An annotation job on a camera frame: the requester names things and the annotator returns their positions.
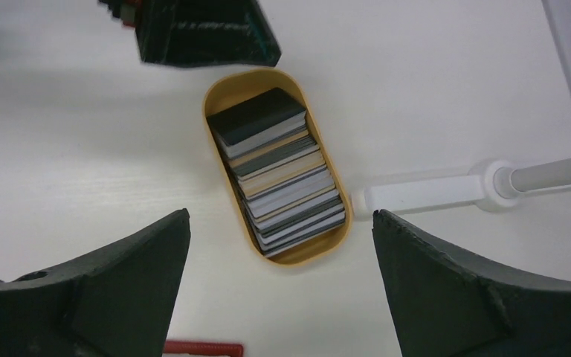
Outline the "white clothes rack frame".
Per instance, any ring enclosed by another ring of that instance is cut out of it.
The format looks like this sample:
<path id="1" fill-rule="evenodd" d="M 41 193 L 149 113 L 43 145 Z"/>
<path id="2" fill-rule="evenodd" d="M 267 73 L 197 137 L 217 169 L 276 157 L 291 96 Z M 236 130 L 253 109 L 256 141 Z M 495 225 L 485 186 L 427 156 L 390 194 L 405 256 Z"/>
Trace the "white clothes rack frame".
<path id="1" fill-rule="evenodd" d="M 544 1 L 543 9 L 571 97 L 571 1 Z M 486 159 L 463 176 L 363 187 L 351 193 L 350 201 L 355 217 L 365 220 L 380 209 L 411 214 L 474 205 L 499 213 L 515 208 L 526 195 L 565 190 L 571 190 L 571 158 L 532 166 Z"/>

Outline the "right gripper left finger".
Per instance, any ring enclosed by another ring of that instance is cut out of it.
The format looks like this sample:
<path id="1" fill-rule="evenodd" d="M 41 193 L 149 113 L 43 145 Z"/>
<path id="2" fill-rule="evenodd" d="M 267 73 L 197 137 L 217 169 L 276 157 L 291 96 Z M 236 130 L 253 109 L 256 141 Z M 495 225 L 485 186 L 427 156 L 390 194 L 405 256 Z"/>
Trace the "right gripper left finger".
<path id="1" fill-rule="evenodd" d="M 177 210 L 116 242 L 0 281 L 0 356 L 160 356 L 190 247 Z"/>

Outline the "yellow oval card tray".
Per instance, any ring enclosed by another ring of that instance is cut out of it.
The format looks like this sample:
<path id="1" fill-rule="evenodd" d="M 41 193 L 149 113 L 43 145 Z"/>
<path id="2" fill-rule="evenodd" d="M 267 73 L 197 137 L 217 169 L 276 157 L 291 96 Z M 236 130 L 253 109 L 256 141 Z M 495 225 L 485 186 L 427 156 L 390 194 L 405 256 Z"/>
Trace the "yellow oval card tray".
<path id="1" fill-rule="evenodd" d="M 259 68 L 225 77 L 207 90 L 202 120 L 256 254 L 295 267 L 343 244 L 352 205 L 292 76 Z"/>

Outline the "red card holder wallet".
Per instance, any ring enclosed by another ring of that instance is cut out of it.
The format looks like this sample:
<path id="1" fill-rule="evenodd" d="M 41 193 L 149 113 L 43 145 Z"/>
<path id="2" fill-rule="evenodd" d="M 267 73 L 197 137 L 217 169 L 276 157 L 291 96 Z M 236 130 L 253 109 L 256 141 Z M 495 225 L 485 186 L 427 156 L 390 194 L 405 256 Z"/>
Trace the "red card holder wallet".
<path id="1" fill-rule="evenodd" d="M 241 344 L 167 340 L 163 356 L 232 356 L 243 357 L 245 348 Z"/>

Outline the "stack of credit cards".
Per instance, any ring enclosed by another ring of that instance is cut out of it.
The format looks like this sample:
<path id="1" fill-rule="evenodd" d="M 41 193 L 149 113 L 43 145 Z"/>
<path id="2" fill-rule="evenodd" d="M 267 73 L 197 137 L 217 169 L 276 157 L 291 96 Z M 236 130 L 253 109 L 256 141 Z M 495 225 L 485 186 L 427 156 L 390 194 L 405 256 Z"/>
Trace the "stack of credit cards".
<path id="1" fill-rule="evenodd" d="M 346 208 L 306 120 L 272 88 L 206 117 L 251 236 L 273 257 L 346 222 Z"/>

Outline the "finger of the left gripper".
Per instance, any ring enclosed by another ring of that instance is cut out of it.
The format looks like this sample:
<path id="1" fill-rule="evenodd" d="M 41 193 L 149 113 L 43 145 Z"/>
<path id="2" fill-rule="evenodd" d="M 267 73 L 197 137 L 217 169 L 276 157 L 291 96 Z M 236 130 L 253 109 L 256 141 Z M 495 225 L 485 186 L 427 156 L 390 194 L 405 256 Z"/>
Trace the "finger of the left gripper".
<path id="1" fill-rule="evenodd" d="M 132 28 L 141 61 L 168 67 L 274 67 L 282 55 L 256 0 L 105 1 Z"/>

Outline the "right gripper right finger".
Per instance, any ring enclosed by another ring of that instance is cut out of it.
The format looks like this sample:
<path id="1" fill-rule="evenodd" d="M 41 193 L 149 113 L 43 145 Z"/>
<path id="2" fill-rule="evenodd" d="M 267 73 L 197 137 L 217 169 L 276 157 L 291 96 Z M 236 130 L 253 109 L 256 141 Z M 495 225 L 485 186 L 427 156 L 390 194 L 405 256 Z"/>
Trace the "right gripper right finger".
<path id="1" fill-rule="evenodd" d="M 372 225 L 403 356 L 571 356 L 571 281 L 497 263 L 387 210 Z"/>

